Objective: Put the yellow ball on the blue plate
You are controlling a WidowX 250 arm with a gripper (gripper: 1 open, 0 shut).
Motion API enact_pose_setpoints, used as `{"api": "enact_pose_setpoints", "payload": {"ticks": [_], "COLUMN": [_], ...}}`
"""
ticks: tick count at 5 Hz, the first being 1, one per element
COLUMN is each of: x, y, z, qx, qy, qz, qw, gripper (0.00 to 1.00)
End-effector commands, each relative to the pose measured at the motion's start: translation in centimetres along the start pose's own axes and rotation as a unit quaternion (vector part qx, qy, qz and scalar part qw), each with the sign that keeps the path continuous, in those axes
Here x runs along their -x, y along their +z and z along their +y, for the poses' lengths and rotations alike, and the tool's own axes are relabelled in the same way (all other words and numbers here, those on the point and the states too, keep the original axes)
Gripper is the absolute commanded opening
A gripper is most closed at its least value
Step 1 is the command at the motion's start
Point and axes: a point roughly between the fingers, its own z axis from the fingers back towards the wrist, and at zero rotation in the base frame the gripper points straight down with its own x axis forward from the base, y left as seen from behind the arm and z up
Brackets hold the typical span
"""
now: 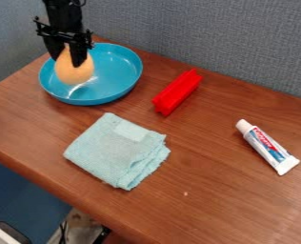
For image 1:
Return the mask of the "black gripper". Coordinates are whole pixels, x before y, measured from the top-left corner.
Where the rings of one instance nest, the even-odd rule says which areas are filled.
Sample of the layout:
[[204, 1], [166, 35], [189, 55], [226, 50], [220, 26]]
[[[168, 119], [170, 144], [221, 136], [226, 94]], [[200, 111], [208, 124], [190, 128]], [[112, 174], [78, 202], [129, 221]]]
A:
[[93, 33], [84, 29], [81, 13], [53, 13], [48, 18], [34, 18], [37, 33], [42, 38], [50, 56], [58, 59], [66, 44], [72, 63], [78, 68], [88, 59], [89, 49], [94, 46]]

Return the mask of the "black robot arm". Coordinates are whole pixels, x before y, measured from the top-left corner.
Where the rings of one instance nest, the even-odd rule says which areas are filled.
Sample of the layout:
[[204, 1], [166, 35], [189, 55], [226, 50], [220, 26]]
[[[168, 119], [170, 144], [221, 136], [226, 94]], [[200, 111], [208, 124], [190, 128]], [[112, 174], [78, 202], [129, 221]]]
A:
[[82, 7], [88, 0], [42, 0], [48, 13], [48, 23], [34, 18], [37, 34], [42, 37], [46, 49], [54, 60], [69, 46], [72, 64], [81, 67], [94, 47], [93, 32], [84, 29]]

